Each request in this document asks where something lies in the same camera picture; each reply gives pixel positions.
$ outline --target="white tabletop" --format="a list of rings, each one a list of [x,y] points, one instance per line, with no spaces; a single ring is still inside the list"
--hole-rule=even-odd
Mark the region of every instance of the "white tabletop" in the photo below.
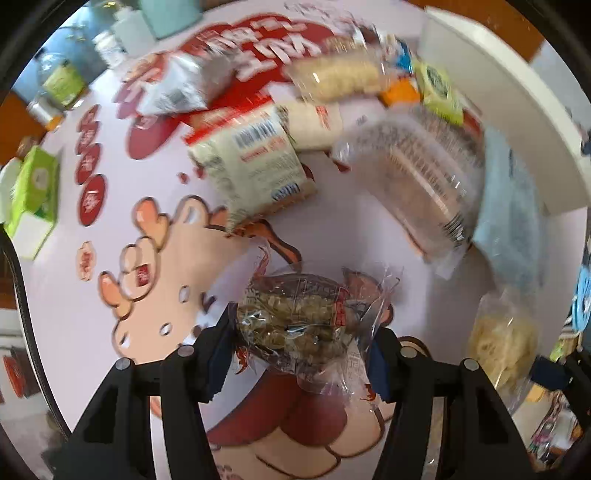
[[[402,37],[418,37],[420,34],[422,12],[403,2],[376,0],[360,4],[339,0],[315,4],[324,7],[311,9],[310,3],[272,0],[232,3],[207,12],[198,26],[161,42],[158,50],[180,47],[206,25],[240,22],[248,26],[250,20],[244,22],[243,19],[260,20],[261,14],[264,15],[262,18],[287,22],[288,26],[282,28],[288,33],[298,31],[304,38],[308,30],[318,34],[314,22],[328,23],[337,29],[336,18],[351,16],[375,23]],[[280,60],[274,60],[276,68],[280,69]],[[125,116],[119,114],[120,104],[113,102],[120,88],[117,77],[112,72],[105,72],[92,85],[84,104],[68,114],[56,133],[47,135],[44,148],[58,156],[61,162],[59,222],[38,257],[33,262],[23,262],[22,266],[43,368],[57,405],[71,429],[109,368],[127,351],[126,346],[135,354],[130,356],[142,361],[158,360],[173,351],[176,344],[159,343],[161,338],[152,335],[152,330],[171,322],[176,329],[175,335],[183,338],[191,333],[196,323],[212,325],[223,311],[225,302],[236,300],[240,295],[240,285],[249,274],[245,265],[252,264],[249,241],[242,238],[228,240],[218,230],[202,228],[209,217],[201,216],[197,225],[184,230],[180,222],[174,221],[179,206],[182,209],[193,205],[202,212],[206,206],[209,212],[213,212],[222,200],[207,180],[200,180],[193,173],[193,165],[181,139],[187,132],[183,124],[168,124],[167,128],[173,133],[153,153],[141,160],[130,158],[130,137],[145,135],[143,127],[146,125],[132,128],[133,118],[118,118]],[[85,131],[79,133],[77,127],[95,104],[100,105],[94,118],[96,136],[89,140],[101,145],[100,157],[93,164],[90,180],[79,185],[76,175],[83,155],[76,154],[75,149]],[[368,111],[377,108],[374,103],[360,104],[359,107]],[[143,148],[146,142],[154,141],[154,135],[149,134],[149,138],[140,136],[139,146]],[[131,149],[135,152],[132,156],[141,157],[134,148]],[[336,265],[380,261],[404,269],[393,301],[395,317],[391,327],[399,336],[412,335],[421,339],[436,359],[459,362],[464,356],[479,299],[493,287],[483,256],[472,248],[451,280],[437,277],[433,268],[425,264],[409,244],[398,222],[375,198],[357,186],[350,175],[340,173],[323,154],[303,155],[301,160],[312,171],[319,193],[268,219],[275,234],[276,247],[271,268],[285,266],[287,261],[296,260],[301,255],[303,260],[321,258]],[[187,175],[189,181],[186,184],[180,181],[179,173]],[[94,177],[97,175],[103,178],[97,180]],[[97,215],[81,219],[81,196],[89,190],[100,190],[102,180],[105,181],[102,207],[91,208],[91,213]],[[187,196],[198,196],[200,200],[191,199],[186,203],[183,199]],[[155,201],[142,203],[147,197]],[[140,230],[142,223],[132,218],[138,206],[146,218],[152,218],[151,215],[154,218],[147,228],[149,231]],[[158,236],[158,213],[165,213],[172,220],[167,242],[158,252],[162,268],[156,280],[160,285],[154,287],[146,298],[132,302],[129,317],[119,322],[113,332],[116,315],[120,312],[103,300],[105,291],[100,292],[99,274],[109,271],[114,279],[119,277],[120,257],[125,247],[134,243],[140,247],[144,235]],[[540,298],[541,315],[538,319],[542,353],[549,353],[570,305],[583,254],[585,219],[586,211],[582,209],[548,220],[547,282]],[[89,226],[83,226],[82,222],[89,223]],[[262,234],[270,238],[270,232],[267,229]],[[86,274],[88,281],[86,278],[81,280],[77,268],[81,248],[95,257],[96,265]],[[217,298],[208,314],[201,311],[201,302],[197,300],[191,304],[193,310],[181,310],[178,295],[167,293],[178,292],[177,283],[195,272],[199,273],[199,279],[195,280],[193,275],[188,280],[191,295],[204,291],[207,298]],[[170,288],[164,291],[164,287],[160,287],[166,282]],[[121,346],[122,333],[128,333],[128,338]],[[271,388],[270,385],[277,381],[268,374],[265,378],[261,378],[262,375],[262,368],[247,370],[240,375],[231,371],[222,392],[211,404],[202,406],[206,428],[219,426],[225,419],[226,424],[232,426],[236,421],[236,428],[243,429],[246,427],[236,418],[245,414],[263,415],[263,412],[257,413],[257,409],[248,410],[256,403],[252,399],[261,395],[260,389]],[[257,388],[252,390],[257,381]],[[301,402],[309,401],[294,398],[289,397],[286,401],[300,402],[300,408],[306,405]],[[283,423],[275,425],[269,435],[249,437],[240,446],[235,446],[232,439],[218,432],[220,442],[227,443],[215,453],[216,460],[222,465],[230,465],[244,480],[287,479],[289,476],[315,478],[326,472],[340,478],[369,478],[383,445],[384,419],[391,414],[390,407],[381,404],[379,408],[381,415],[376,416],[369,404],[354,401],[345,408],[346,426],[337,431],[337,438],[316,439],[318,444],[314,446],[303,445],[294,440],[297,435],[285,433],[284,430],[288,430],[285,422],[289,420],[293,424],[294,419],[283,419]],[[166,479],[169,473],[161,422],[156,417],[152,417],[152,428],[158,477]]]

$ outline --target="yellow-green package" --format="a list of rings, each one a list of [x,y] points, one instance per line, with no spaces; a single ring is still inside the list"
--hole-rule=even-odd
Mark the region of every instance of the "yellow-green package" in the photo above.
[[[59,164],[35,146],[25,157],[12,195],[10,221],[4,225],[21,258],[33,259],[57,220]]]
[[[462,125],[463,106],[447,75],[432,65],[419,61],[413,67],[423,104],[451,124]]]

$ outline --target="silver packaging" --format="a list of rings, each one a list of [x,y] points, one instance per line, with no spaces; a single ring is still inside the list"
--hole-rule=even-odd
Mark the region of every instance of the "silver packaging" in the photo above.
[[[195,57],[185,52],[169,56],[162,81],[145,85],[138,106],[141,115],[164,115],[206,110],[234,78],[236,54],[211,52]]]

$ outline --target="red and white food package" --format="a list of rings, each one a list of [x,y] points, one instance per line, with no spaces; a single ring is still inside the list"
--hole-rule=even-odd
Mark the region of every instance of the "red and white food package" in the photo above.
[[[316,191],[269,96],[228,110],[185,140],[189,154],[224,196],[226,232],[304,199]]]

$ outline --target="blue package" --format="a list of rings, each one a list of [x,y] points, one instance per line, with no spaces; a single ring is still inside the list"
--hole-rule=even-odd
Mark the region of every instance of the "blue package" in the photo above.
[[[535,183],[505,137],[487,128],[486,183],[473,242],[495,280],[534,294],[543,278],[545,229]]]

